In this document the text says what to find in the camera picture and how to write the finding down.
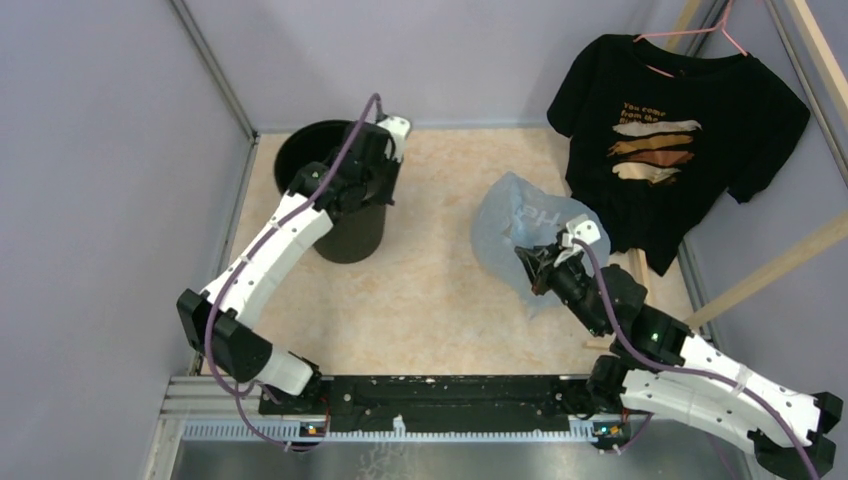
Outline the light blue plastic trash bag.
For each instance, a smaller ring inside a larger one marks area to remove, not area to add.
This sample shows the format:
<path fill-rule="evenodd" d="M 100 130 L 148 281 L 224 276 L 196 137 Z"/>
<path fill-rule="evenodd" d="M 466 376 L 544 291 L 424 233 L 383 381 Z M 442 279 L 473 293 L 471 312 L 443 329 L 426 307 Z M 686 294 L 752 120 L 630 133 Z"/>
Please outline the light blue plastic trash bag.
<path fill-rule="evenodd" d="M 513 172 L 504 174 L 487 191 L 470 228 L 470 241 L 478 263 L 508 285 L 531 319 L 559 307 L 552 292 L 535 296 L 514 248 L 546 246 L 572 219 L 586 215 L 601 225 L 599 216 L 571 197 L 551 195 Z"/>

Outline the black plastic trash bin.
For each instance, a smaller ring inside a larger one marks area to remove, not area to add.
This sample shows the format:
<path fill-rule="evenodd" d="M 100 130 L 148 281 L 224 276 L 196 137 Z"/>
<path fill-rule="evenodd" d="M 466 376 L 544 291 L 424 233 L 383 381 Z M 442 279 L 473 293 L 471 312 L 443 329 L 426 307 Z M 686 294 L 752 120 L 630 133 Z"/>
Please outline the black plastic trash bin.
<path fill-rule="evenodd" d="M 305 197 L 314 193 L 354 126 L 353 121 L 325 120 L 303 127 L 286 139 L 274 162 L 278 191 Z M 397 141 L 387 127 L 363 124 L 313 207 L 326 211 L 333 223 L 314 244 L 321 257 L 351 264 L 378 249 L 401 168 L 394 159 L 396 153 Z"/>

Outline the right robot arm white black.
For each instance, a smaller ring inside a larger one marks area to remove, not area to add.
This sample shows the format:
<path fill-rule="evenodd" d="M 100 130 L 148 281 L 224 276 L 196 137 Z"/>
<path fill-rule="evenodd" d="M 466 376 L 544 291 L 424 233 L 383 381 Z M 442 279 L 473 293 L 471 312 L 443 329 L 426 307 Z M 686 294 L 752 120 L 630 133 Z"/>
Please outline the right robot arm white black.
<path fill-rule="evenodd" d="M 843 401 L 803 393 L 726 355 L 647 304 L 647 289 L 593 252 L 554 244 L 514 250 L 536 295 L 554 294 L 595 337 L 613 336 L 586 385 L 589 404 L 658 415 L 722 439 L 782 479 L 821 479 L 836 459 L 828 433 Z"/>

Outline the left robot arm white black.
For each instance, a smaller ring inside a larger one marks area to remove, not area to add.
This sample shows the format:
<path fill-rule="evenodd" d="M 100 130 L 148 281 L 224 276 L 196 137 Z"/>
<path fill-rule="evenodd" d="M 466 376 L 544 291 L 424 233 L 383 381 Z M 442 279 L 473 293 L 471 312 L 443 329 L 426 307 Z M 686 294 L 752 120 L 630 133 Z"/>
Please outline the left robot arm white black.
<path fill-rule="evenodd" d="M 224 272 L 176 304 L 190 346 L 228 393 L 242 398 L 259 384 L 281 391 L 297 413 L 317 407 L 318 367 L 263 338 L 256 325 L 308 250 L 336 264 L 376 252 L 410 132 L 399 116 L 362 126 L 325 120 L 282 143 L 273 166 L 281 198 L 270 219 Z"/>

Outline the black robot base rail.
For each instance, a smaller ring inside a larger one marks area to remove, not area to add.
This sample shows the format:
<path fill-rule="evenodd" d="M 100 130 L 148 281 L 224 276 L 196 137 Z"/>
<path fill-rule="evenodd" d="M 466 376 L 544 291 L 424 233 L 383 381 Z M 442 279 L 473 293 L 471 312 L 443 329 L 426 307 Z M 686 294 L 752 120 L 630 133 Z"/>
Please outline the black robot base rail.
<path fill-rule="evenodd" d="M 269 388 L 258 412 L 291 421 L 310 440 L 377 442 L 586 442 L 619 453 L 643 417 L 591 396 L 573 375 L 325 376 L 299 396 Z"/>

